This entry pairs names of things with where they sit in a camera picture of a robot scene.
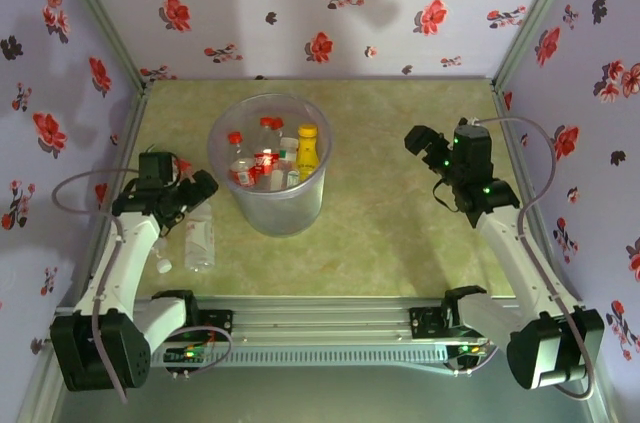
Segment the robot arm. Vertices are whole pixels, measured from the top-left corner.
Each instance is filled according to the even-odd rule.
[[[557,299],[572,311],[571,318],[593,359],[600,348],[604,323],[596,310],[585,310],[562,285],[525,225],[524,236],[557,294],[549,291],[520,241],[520,203],[506,182],[493,177],[489,132],[463,119],[451,148],[441,133],[416,126],[406,136],[405,147],[414,155],[426,151],[423,161],[451,186],[458,210],[488,242],[519,303],[516,314],[480,287],[449,290],[442,304],[447,327],[475,330],[490,339],[507,354],[511,372],[523,388],[584,378],[584,360]]]
[[[122,241],[111,268],[109,260],[120,239],[112,222],[107,245],[89,288],[70,316],[57,317],[51,340],[67,388],[71,391],[113,388],[100,360],[91,332],[96,299],[100,301],[100,335],[124,388],[137,388],[147,378],[151,354],[176,329],[193,324],[195,299],[190,291],[166,291],[154,296],[145,311],[133,306],[147,256],[162,231],[169,231],[218,185],[198,171],[193,181],[179,181],[170,153],[142,153],[140,174],[113,203],[112,213],[122,225]],[[104,289],[100,282],[106,275]]]

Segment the yellow bottle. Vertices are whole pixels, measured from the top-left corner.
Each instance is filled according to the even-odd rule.
[[[300,142],[298,145],[298,157],[296,164],[300,171],[300,181],[309,178],[320,163],[316,152],[316,140],[318,138],[318,127],[316,125],[300,125],[298,127]]]

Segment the wire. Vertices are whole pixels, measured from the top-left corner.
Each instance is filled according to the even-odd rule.
[[[202,326],[189,326],[187,328],[180,328],[174,331],[173,333],[171,333],[169,337],[181,335],[183,333],[189,333],[192,331],[214,331],[216,333],[219,333],[227,339],[227,341],[229,342],[229,347],[227,348],[227,351],[225,352],[225,354],[222,355],[220,358],[218,358],[212,363],[209,363],[206,366],[190,371],[189,374],[195,375],[197,373],[204,373],[205,371],[209,371],[210,369],[214,368],[215,366],[218,366],[220,363],[226,360],[231,354],[231,352],[233,351],[233,338],[231,338],[231,335],[228,332],[226,332],[222,328],[218,328],[217,326],[202,325]]]
[[[101,297],[102,294],[104,293],[104,288],[107,284],[107,279],[109,277],[109,274],[111,273],[111,269],[113,268],[113,266],[115,265],[116,260],[118,259],[118,255],[120,254],[120,249],[122,248],[122,245],[124,244],[124,229],[122,228],[122,222],[120,221],[119,218],[113,216],[111,213],[106,212],[106,211],[97,211],[97,210],[78,210],[75,208],[70,208],[68,206],[63,205],[62,203],[60,203],[60,200],[58,199],[58,192],[66,185],[68,185],[69,183],[71,183],[72,181],[78,180],[80,178],[84,178],[86,176],[90,176],[90,175],[95,175],[95,174],[103,174],[103,173],[138,173],[137,170],[132,170],[130,168],[114,168],[114,169],[109,169],[109,170],[93,170],[93,171],[85,171],[84,173],[79,173],[75,176],[72,176],[70,178],[67,178],[66,180],[58,183],[58,186],[56,186],[53,191],[51,192],[51,199],[53,200],[53,204],[60,208],[61,210],[64,210],[68,213],[72,213],[75,215],[96,215],[96,216],[104,216],[107,219],[109,219],[111,222],[113,222],[113,224],[116,227],[116,232],[118,234],[118,238],[116,239],[116,244],[113,248],[113,251],[111,252],[111,255],[109,256],[109,261],[107,262],[107,266],[105,267],[104,271],[102,272],[102,276],[100,277],[100,281],[98,282],[98,289],[96,291],[96,298],[93,301],[93,311],[91,313],[91,333],[93,334],[93,341],[96,345],[96,350],[98,351],[98,355],[100,356],[100,360],[102,361],[102,364],[104,365],[105,369],[107,370],[107,374],[109,375],[109,379],[111,380],[111,383],[113,384],[113,388],[116,390],[116,392],[118,393],[118,396],[120,397],[120,401],[123,404],[127,403],[127,393],[124,389],[124,387],[122,386],[122,383],[120,383],[120,379],[118,378],[118,373],[116,372],[115,368],[113,367],[113,363],[111,363],[111,360],[109,359],[109,355],[107,353],[106,348],[104,347],[104,342],[102,341],[102,335],[100,334],[100,328],[98,325],[98,317],[100,315],[100,303],[101,303]]]
[[[578,400],[578,401],[585,401],[585,400],[588,400],[589,398],[591,398],[591,396],[593,396],[593,392],[595,390],[595,388],[594,388],[594,386],[595,386],[594,385],[594,382],[595,382],[595,371],[594,371],[594,368],[593,368],[593,362],[591,361],[591,357],[589,356],[589,351],[587,350],[587,347],[586,347],[586,345],[584,343],[584,339],[582,338],[582,335],[580,335],[580,331],[578,330],[578,326],[576,325],[576,322],[574,321],[573,317],[571,316],[571,313],[569,312],[569,309],[567,308],[567,306],[564,304],[564,302],[560,298],[560,294],[558,293],[558,290],[556,289],[555,285],[553,284],[553,282],[551,281],[551,279],[549,278],[547,273],[544,271],[544,268],[542,267],[542,264],[540,263],[540,261],[538,260],[536,254],[534,253],[533,248],[531,248],[531,245],[529,244],[529,241],[527,240],[527,237],[526,237],[525,232],[524,232],[524,219],[525,219],[527,211],[529,211],[533,207],[533,205],[535,205],[538,201],[540,201],[544,197],[544,195],[549,191],[549,188],[551,187],[551,183],[553,182],[553,180],[555,178],[555,175],[556,175],[556,152],[555,152],[555,148],[553,147],[553,143],[552,143],[551,138],[549,138],[549,135],[547,135],[546,131],[544,131],[544,128],[542,128],[535,121],[529,120],[528,118],[521,118],[521,117],[518,117],[518,116],[501,116],[501,117],[497,117],[497,118],[488,118],[486,120],[480,120],[480,121],[475,122],[474,124],[475,125],[483,125],[485,123],[493,123],[493,122],[497,122],[497,121],[499,121],[499,122],[520,121],[520,122],[528,123],[529,125],[533,126],[544,137],[544,140],[547,143],[547,145],[549,146],[549,150],[551,152],[551,173],[549,174],[549,179],[547,180],[547,183],[544,185],[544,188],[542,189],[542,191],[540,191],[540,193],[538,195],[536,195],[526,205],[524,205],[522,207],[522,209],[520,210],[520,212],[518,213],[518,223],[517,223],[518,237],[520,238],[520,241],[522,242],[522,246],[524,247],[525,251],[529,255],[529,258],[531,258],[531,261],[533,261],[533,264],[535,265],[536,269],[538,270],[538,273],[540,274],[540,277],[544,281],[544,284],[547,287],[547,291],[551,294],[551,298],[553,298],[555,300],[555,302],[558,305],[558,307],[560,308],[560,311],[562,312],[563,316],[566,318],[567,324],[569,325],[569,328],[571,329],[571,333],[573,334],[573,337],[576,340],[578,348],[580,349],[580,353],[582,354],[582,357],[584,358],[584,364],[585,364],[585,368],[587,370],[588,383],[587,383],[587,389],[584,391],[584,393],[581,393],[581,394],[573,393],[573,392],[561,387],[560,385],[555,385],[555,387],[560,392],[564,393],[566,396],[568,396],[571,399]]]

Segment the yellow bottle cap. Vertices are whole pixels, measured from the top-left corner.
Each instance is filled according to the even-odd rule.
[[[318,127],[316,125],[300,125],[298,134],[303,138],[313,138],[318,135]]]

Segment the red label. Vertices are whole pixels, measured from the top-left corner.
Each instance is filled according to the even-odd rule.
[[[256,153],[256,175],[270,175],[273,165],[278,161],[278,155],[274,153]]]

